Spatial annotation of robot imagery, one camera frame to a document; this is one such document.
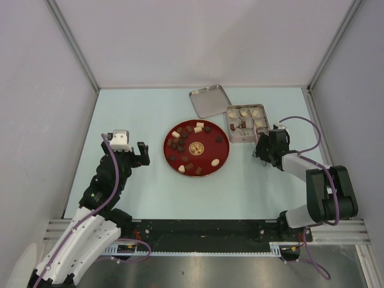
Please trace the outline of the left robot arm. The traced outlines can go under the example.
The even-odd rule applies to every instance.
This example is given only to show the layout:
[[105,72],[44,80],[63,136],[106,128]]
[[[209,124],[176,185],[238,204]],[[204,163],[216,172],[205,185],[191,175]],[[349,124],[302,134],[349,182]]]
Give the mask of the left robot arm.
[[104,139],[104,155],[68,227],[32,271],[28,287],[76,287],[99,255],[118,239],[134,234],[132,216],[115,207],[132,169],[150,164],[148,146],[140,153]]

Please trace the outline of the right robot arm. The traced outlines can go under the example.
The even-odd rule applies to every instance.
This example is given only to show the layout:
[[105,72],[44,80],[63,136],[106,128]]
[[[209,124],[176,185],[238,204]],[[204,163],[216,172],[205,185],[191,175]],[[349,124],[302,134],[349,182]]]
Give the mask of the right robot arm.
[[291,150],[284,129],[260,133],[255,140],[254,157],[305,183],[306,204],[283,211],[277,218],[277,235],[282,240],[292,240],[306,227],[336,226],[357,216],[358,202],[346,167],[327,166]]

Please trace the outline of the metal tin box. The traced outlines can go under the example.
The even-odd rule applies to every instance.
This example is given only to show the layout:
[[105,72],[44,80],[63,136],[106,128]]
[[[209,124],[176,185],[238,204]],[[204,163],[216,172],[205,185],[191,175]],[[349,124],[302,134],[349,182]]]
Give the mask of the metal tin box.
[[[252,116],[252,111],[259,109],[259,118]],[[257,142],[260,133],[268,134],[269,122],[262,104],[232,105],[226,110],[228,137],[231,143]]]

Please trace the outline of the red round plate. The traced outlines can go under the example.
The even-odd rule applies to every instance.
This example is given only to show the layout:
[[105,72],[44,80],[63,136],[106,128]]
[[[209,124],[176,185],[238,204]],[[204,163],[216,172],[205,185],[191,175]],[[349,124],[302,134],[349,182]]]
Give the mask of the red round plate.
[[[204,127],[199,133],[194,132],[197,122],[203,122]],[[172,136],[172,132],[180,134],[179,138]],[[221,136],[222,142],[216,142]],[[185,166],[185,172],[179,173],[189,177],[203,177],[211,175],[225,164],[230,153],[229,138],[222,128],[207,120],[190,119],[175,125],[164,138],[163,154],[168,165],[176,172],[180,165]],[[219,159],[217,166],[211,166],[214,159]],[[199,175],[196,169],[202,168]]]

